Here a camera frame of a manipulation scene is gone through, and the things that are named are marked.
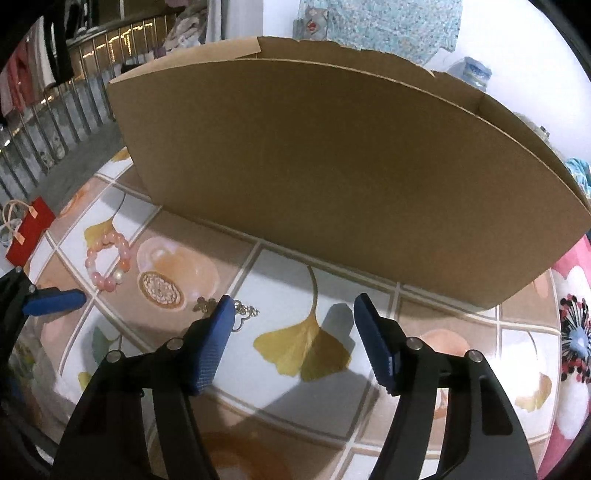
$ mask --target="floral pattern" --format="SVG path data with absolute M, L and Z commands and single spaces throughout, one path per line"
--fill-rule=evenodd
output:
M 560 326 L 562 329 L 562 375 L 565 381 L 576 373 L 577 382 L 590 383 L 588 365 L 591 355 L 591 322 L 585 299 L 567 295 L 560 300 Z

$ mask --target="pearl bead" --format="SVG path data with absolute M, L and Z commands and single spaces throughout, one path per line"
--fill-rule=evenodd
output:
M 115 280 L 110 275 L 105 279 L 105 290 L 108 292 L 115 291 Z
M 120 260 L 117 266 L 124 272 L 128 272 L 131 265 L 129 264 L 129 260 Z
M 115 271 L 112 274 L 113 280 L 115 280 L 115 283 L 117 283 L 117 285 L 123 283 L 123 277 L 125 275 L 125 272 L 123 270 L 121 270 L 120 268 L 116 268 Z

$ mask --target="white wall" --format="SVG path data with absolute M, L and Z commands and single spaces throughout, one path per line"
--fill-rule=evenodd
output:
M 291 37 L 299 0 L 264 0 L 265 35 Z M 464 0 L 456 51 L 426 67 L 471 56 L 492 69 L 487 93 L 550 132 L 567 157 L 591 163 L 591 82 L 552 23 L 527 0 Z

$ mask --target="blue cloth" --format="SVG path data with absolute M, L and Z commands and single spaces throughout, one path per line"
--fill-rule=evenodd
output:
M 583 190 L 585 196 L 591 200 L 591 170 L 589 164 L 579 158 L 569 158 L 564 164 L 579 184 L 579 187 L 581 187 L 581 190 Z
M 346 47 L 394 53 L 425 65 L 438 51 L 454 51 L 462 0 L 301 0 L 329 11 L 327 40 Z

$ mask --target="cardboard box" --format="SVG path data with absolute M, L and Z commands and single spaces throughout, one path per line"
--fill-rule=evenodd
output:
M 111 81 L 153 201 L 481 307 L 590 228 L 562 162 L 500 103 L 395 55 L 206 44 Z

